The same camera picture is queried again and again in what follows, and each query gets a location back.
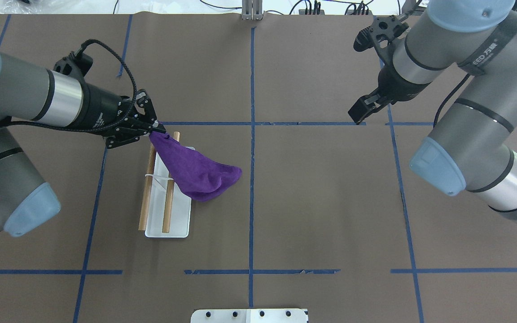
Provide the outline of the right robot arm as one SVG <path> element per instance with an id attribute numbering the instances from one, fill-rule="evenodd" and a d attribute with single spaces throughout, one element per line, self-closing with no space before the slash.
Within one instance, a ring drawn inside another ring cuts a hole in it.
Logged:
<path id="1" fill-rule="evenodd" d="M 410 160 L 411 170 L 448 196 L 471 192 L 517 223 L 517 12 L 514 0 L 431 0 L 412 26 L 408 14 L 376 17 L 353 48 L 384 64 L 377 88 L 349 110 L 355 123 L 414 99 L 455 64 L 468 85 Z"/>

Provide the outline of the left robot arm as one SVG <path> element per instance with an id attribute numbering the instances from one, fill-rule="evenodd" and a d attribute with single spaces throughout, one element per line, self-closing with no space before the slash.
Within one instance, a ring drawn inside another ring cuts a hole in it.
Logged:
<path id="1" fill-rule="evenodd" d="M 86 81 L 94 61 L 85 51 L 92 44 L 119 61 L 131 81 L 130 96 Z M 52 68 L 0 51 L 0 233 L 12 237 L 29 233 L 61 209 L 51 184 L 12 131 L 16 126 L 98 135 L 106 148 L 166 132 L 123 58 L 98 39 L 87 39 Z"/>

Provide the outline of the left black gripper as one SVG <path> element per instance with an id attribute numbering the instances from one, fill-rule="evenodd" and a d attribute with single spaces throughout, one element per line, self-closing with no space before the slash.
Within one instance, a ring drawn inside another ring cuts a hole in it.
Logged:
<path id="1" fill-rule="evenodd" d="M 158 124 L 152 100 L 146 90 L 136 92 L 135 104 L 92 84 L 86 84 L 83 106 L 79 114 L 79 129 L 100 135 L 106 148 L 113 149 L 135 143 L 152 132 L 167 133 Z"/>

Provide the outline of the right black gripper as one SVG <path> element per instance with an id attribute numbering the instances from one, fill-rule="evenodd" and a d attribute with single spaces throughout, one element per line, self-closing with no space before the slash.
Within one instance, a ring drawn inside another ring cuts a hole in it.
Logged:
<path id="1" fill-rule="evenodd" d="M 429 83 L 415 84 L 405 80 L 393 67 L 383 67 L 377 78 L 377 88 L 371 94 L 361 96 L 347 114 L 359 125 L 386 105 L 412 100 L 427 86 Z"/>

